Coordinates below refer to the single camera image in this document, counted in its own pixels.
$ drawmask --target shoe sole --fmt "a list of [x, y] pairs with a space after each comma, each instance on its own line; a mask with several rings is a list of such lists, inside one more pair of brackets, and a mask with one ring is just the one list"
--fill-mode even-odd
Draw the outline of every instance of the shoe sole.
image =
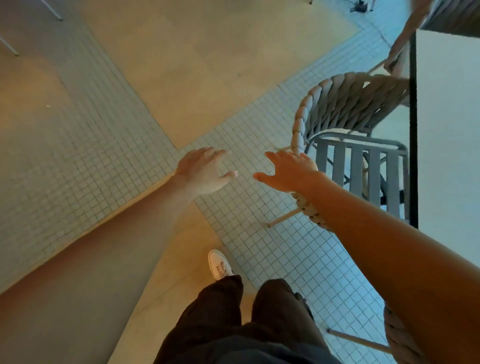
[[210, 268], [210, 273], [212, 273], [212, 277], [215, 277], [215, 274], [213, 273], [213, 270], [212, 270], [212, 263], [210, 262], [210, 256], [211, 256], [213, 253], [217, 253], [219, 256], [221, 256], [223, 259], [225, 259], [225, 261], [227, 262], [228, 265], [230, 265], [230, 263], [228, 262], [227, 257], [224, 256], [221, 251], [219, 251], [218, 249], [213, 249], [213, 250], [211, 250], [211, 251], [208, 253], [208, 267]]

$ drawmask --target sneaker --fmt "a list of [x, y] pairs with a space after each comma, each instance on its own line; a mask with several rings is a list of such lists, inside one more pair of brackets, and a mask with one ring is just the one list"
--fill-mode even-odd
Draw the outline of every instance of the sneaker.
[[217, 249], [211, 250], [208, 253], [208, 264], [210, 265], [210, 272], [212, 272], [215, 280], [220, 280], [227, 276], [234, 276], [227, 258]]

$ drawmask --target dark pants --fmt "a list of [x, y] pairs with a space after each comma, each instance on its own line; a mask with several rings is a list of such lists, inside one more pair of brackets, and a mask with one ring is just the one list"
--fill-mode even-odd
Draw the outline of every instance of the dark pants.
[[167, 335], [154, 363], [165, 363], [196, 345], [231, 335], [290, 348], [306, 343], [328, 350], [305, 300], [283, 279], [268, 280], [261, 286], [253, 302], [252, 321], [243, 326], [242, 295], [240, 276], [225, 277], [205, 287]]

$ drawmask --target white tabletop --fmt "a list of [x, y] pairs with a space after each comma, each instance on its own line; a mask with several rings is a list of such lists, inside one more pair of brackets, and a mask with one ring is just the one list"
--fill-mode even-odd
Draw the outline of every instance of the white tabletop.
[[480, 266], [480, 39], [417, 31], [419, 229]]

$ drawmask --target person's left arm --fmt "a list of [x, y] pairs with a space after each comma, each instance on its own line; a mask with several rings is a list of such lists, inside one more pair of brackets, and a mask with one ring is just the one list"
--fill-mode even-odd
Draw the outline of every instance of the person's left arm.
[[0, 362], [106, 363], [181, 212], [238, 174], [218, 175], [225, 154], [187, 153], [155, 192], [0, 295]]

